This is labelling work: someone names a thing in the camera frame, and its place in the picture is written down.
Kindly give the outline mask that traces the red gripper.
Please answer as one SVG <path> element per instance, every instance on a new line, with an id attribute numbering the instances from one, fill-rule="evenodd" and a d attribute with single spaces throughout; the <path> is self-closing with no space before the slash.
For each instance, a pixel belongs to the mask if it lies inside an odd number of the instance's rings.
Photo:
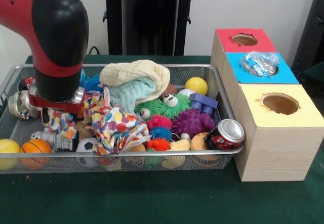
<path id="1" fill-rule="evenodd" d="M 53 108 L 58 109 L 67 113 L 77 114 L 82 107 L 82 98 L 74 97 L 72 100 L 62 103 L 54 103 L 46 101 L 45 99 L 29 94 L 29 102 L 31 105 L 39 108 Z"/>

